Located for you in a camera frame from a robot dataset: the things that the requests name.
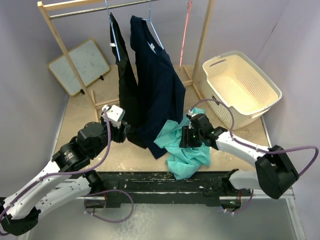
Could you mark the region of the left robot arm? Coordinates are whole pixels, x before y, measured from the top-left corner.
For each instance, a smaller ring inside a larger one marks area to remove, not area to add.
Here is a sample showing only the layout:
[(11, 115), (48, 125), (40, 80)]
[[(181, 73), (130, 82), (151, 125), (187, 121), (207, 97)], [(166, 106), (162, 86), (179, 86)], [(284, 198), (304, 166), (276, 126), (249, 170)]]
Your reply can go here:
[(98, 196), (104, 181), (90, 161), (111, 142), (123, 143), (131, 126), (122, 119), (102, 114), (89, 122), (56, 152), (29, 183), (0, 202), (1, 236), (20, 236), (34, 228), (52, 210), (82, 196)]

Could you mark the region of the pink wire hanger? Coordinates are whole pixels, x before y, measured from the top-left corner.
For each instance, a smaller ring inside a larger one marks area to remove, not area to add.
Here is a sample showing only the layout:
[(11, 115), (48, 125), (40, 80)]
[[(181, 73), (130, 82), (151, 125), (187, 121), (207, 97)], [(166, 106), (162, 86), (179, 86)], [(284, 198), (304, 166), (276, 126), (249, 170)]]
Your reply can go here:
[(185, 48), (186, 35), (187, 35), (187, 31), (188, 31), (188, 25), (189, 25), (189, 19), (190, 19), (190, 15), (191, 15), (192, 4), (193, 4), (193, 1), (188, 0), (187, 13), (186, 13), (186, 18), (185, 18), (183, 38), (182, 38), (180, 58), (179, 58), (179, 69), (182, 67), (182, 63), (183, 63), (184, 48)]

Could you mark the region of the navy blue t shirt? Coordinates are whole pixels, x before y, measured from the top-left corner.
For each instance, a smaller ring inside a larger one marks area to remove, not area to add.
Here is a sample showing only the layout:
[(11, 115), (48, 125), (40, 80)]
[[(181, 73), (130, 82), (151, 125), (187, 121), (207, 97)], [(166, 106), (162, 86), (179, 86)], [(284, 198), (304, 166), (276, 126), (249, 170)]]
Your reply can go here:
[(168, 120), (180, 123), (184, 115), (186, 89), (170, 56), (156, 41), (147, 22), (130, 19), (130, 47), (135, 52), (140, 124), (137, 132), (155, 159), (167, 151), (155, 139)]

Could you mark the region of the teal t shirt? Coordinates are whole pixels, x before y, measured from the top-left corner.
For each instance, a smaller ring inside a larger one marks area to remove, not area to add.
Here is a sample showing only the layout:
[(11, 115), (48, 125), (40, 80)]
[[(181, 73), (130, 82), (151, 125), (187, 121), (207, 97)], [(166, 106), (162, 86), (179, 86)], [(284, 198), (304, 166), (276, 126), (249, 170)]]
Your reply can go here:
[(183, 127), (187, 127), (190, 120), (184, 116), (180, 123), (167, 120), (161, 131), (153, 141), (161, 150), (166, 150), (169, 157), (166, 159), (168, 170), (175, 179), (190, 178), (204, 165), (211, 164), (210, 148), (202, 144), (200, 147), (181, 148)]

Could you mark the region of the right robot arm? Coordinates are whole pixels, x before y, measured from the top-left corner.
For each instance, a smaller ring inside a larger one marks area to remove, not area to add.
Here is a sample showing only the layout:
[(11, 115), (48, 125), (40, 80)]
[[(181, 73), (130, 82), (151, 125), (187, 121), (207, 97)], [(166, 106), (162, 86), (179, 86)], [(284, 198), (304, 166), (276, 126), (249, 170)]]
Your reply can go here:
[(182, 128), (181, 148), (210, 147), (234, 155), (252, 165), (254, 171), (231, 170), (223, 177), (222, 190), (228, 196), (239, 190), (261, 190), (272, 199), (279, 199), (299, 178), (299, 174), (284, 150), (240, 143), (223, 127), (213, 127), (203, 113), (186, 114), (190, 123)]

